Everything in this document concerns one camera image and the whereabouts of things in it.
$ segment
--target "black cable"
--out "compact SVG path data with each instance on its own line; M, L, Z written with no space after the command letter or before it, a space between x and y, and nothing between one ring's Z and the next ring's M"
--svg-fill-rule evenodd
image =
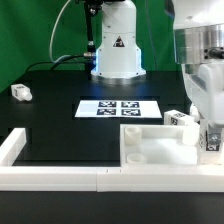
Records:
M212 48L209 50L209 56L213 59L224 59L223 49Z
M69 61L67 61L67 62L58 62L57 64L54 64L51 68L50 68L50 70L51 71L54 71L59 65L65 65L65 64L86 64L86 63L88 63L87 61L77 61L77 62L75 62L75 61L73 61L73 62L69 62Z
M62 64L62 62L66 62L66 61L69 61L69 60L72 60L72 59L75 59L75 58L82 58L83 55L72 55L72 56L68 56L68 57L65 57L63 59L61 59L59 62L55 63L50 70L54 70L56 67L58 67L60 64Z
M165 13L171 18L175 18L174 4L172 0L165 0Z
M78 62L78 63L75 63L75 62L71 62L71 63L66 63L66 61L68 60L71 60L71 59L74 59L74 58L81 58L83 57L83 55L72 55L72 56L68 56L66 58L63 58L60 62L57 62L55 65L56 67L60 64L83 64L84 62ZM53 62L51 61L41 61L41 62L37 62L37 63L34 63L34 64L31 64L26 70L25 70L25 73L27 73L32 67L36 66L36 65L43 65L43 64L53 64Z
M52 64L51 61L42 61L42 62L37 62L34 64L31 64L26 70L25 73L27 73L32 67L36 66L36 65L42 65L42 64Z
M87 29L87 51L88 52L96 52L96 46L94 44L93 40L93 28L92 28L92 19L89 13L89 6L87 2L84 3L84 11L85 11L85 18L86 18L86 29ZM85 71L88 74L88 78L90 78L90 72L94 68L93 64L86 64L85 65Z
M149 32L150 43L151 43L151 46L152 46L152 54L153 54L153 58L154 58L155 69L158 70L156 48L155 48L155 44L154 44L153 37L152 37L151 21L150 21L150 17L149 17L148 1L149 0L145 0L145 10L146 10L146 17L147 17L147 24L148 24L148 32Z

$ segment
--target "green screen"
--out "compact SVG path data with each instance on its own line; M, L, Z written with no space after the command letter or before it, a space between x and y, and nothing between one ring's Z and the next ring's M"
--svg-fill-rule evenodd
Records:
M24 74L32 63L49 61L49 42L55 20L66 0L11 0L0 4L0 92ZM143 53L143 68L148 71L175 71L172 19L164 13L163 0L133 1L137 7L137 44ZM149 38L146 10L156 51L156 62ZM92 20L96 45L101 43L101 13ZM83 3L68 6L55 36L54 58L86 51L87 37ZM34 69L48 69L40 65ZM59 69L83 69L63 65Z

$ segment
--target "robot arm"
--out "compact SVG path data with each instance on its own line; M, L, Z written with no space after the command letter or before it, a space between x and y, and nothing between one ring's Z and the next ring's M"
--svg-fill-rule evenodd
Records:
M144 80L146 71L141 67L141 50L136 44L135 4L131 0L84 0L84 6L89 52L95 51L90 17L102 9L102 43L96 50L90 79L112 85Z
M224 1L173 0L176 62L201 115L201 163L219 164L224 128Z

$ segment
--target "black table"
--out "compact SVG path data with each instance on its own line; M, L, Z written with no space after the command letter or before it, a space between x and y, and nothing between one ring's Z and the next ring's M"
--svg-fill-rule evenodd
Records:
M187 113L180 73L154 72L144 83L92 83L84 72L34 71L16 83L32 102L0 94L0 141L25 127L28 144L14 166L120 166L120 124L162 124L162 119L74 117L80 100L157 100L160 110ZM214 193L0 192L0 223L223 223L224 195Z

